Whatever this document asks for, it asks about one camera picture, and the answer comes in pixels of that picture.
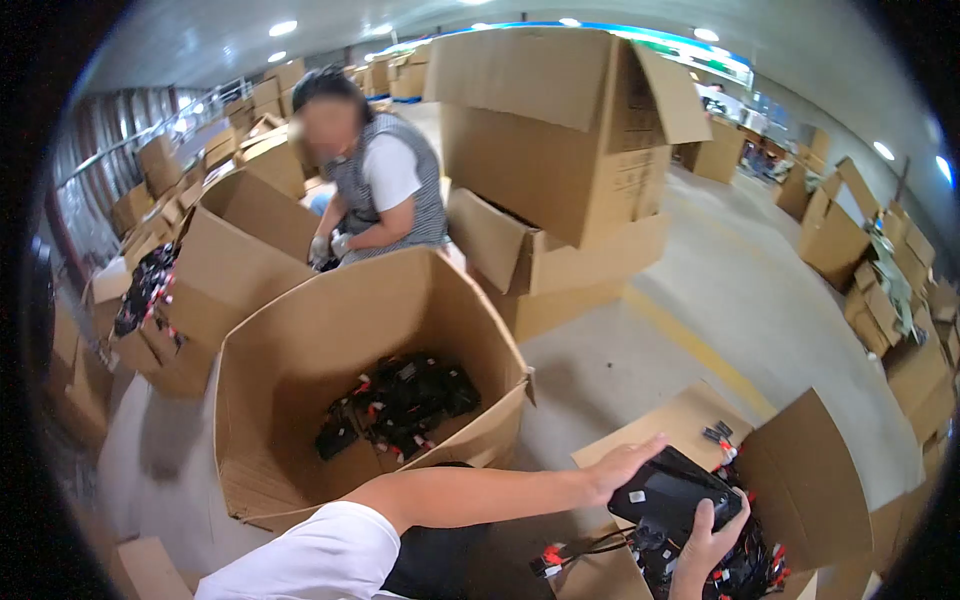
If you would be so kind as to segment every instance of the hand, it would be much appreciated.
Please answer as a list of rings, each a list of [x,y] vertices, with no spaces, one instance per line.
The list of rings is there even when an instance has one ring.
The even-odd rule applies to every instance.
[[[630,481],[643,463],[660,454],[666,442],[666,435],[659,433],[643,444],[619,445],[598,463],[585,468],[595,494],[591,504],[603,506],[610,502],[613,492]]]
[[[307,262],[311,266],[322,267],[330,259],[330,240],[325,235],[315,235],[310,242],[310,254],[307,255]]]
[[[670,589],[671,600],[694,597],[689,595],[694,590],[696,598],[700,598],[704,581],[717,563],[730,552],[740,537],[743,526],[750,516],[750,502],[739,488],[733,488],[741,498],[740,512],[717,533],[713,531],[713,503],[704,498],[697,505],[697,513],[693,518],[693,531],[689,540],[677,560],[677,569],[673,574],[673,585]]]
[[[333,253],[337,258],[343,258],[344,254],[349,251],[349,248],[347,248],[347,242],[351,237],[353,237],[353,235],[350,233],[341,233],[337,237],[333,238],[333,243],[330,244],[330,249],[333,250]]]

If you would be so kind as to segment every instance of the yellow floor line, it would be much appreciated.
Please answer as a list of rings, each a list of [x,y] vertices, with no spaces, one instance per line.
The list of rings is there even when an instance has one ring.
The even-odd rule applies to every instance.
[[[759,392],[749,379],[744,377],[720,354],[701,340],[668,311],[657,306],[647,295],[633,285],[625,286],[623,299],[638,315],[647,319],[667,339],[686,350],[715,374],[732,392],[742,397],[747,404],[764,420],[772,418],[777,409]]]

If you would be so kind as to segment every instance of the person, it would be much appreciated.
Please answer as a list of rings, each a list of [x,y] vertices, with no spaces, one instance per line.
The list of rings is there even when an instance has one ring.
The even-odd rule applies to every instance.
[[[343,69],[307,73],[294,87],[294,119],[308,152],[337,184],[322,214],[308,260],[341,265],[416,245],[439,248],[446,238],[440,166],[416,127],[374,112]],[[331,240],[334,229],[339,232]]]
[[[666,436],[624,444],[595,465],[565,471],[415,468],[380,475],[303,523],[200,581],[196,600],[446,600],[465,597],[467,549],[485,523],[605,506],[639,467],[660,453]],[[713,568],[736,543],[743,510],[716,533],[713,506],[697,506],[690,538],[674,570],[671,600],[699,600]],[[410,534],[449,532],[452,544],[428,559],[405,557]],[[397,568],[405,572],[397,576]],[[443,585],[436,585],[437,580]]]

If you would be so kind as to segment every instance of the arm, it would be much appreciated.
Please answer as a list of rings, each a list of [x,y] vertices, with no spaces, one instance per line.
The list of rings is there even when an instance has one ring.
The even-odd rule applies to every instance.
[[[347,214],[347,207],[344,206],[344,201],[340,198],[340,194],[334,194],[333,197],[330,198],[329,204],[326,205],[324,216],[320,218],[320,224],[317,226],[317,233],[315,235],[317,237],[329,238],[345,214]]]
[[[379,223],[347,240],[347,250],[383,248],[403,239],[414,226],[414,197],[379,214]]]
[[[693,531],[677,560],[677,570],[670,584],[670,600],[700,600],[704,582],[724,556],[730,552],[740,537],[743,526],[750,517],[750,501],[739,488],[733,488],[743,499],[743,508],[717,533],[713,531],[713,504],[704,498],[697,505],[693,517]]]
[[[615,448],[591,467],[557,472],[415,468],[381,475],[341,499],[374,509],[399,535],[414,525],[453,528],[547,515],[606,504],[665,445],[657,436]]]

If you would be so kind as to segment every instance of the gray floor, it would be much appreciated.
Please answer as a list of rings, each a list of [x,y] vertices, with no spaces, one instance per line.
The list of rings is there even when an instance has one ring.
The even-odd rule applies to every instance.
[[[401,110],[436,143],[435,107]],[[741,174],[722,185],[674,166],[663,210],[673,215],[664,257],[623,300],[521,345],[537,369],[538,407],[524,414],[515,467],[572,468],[573,451],[705,379],[755,424],[815,387],[870,508],[915,487],[922,470],[910,426],[846,326],[842,299],[797,257],[799,226],[766,186]],[[118,538],[159,536],[178,568],[203,573],[272,537],[227,517],[211,391],[191,406],[157,396],[140,376],[118,377],[96,487]],[[603,518],[584,511],[498,526],[488,544],[496,552],[477,562],[477,595],[548,594],[527,561]]]

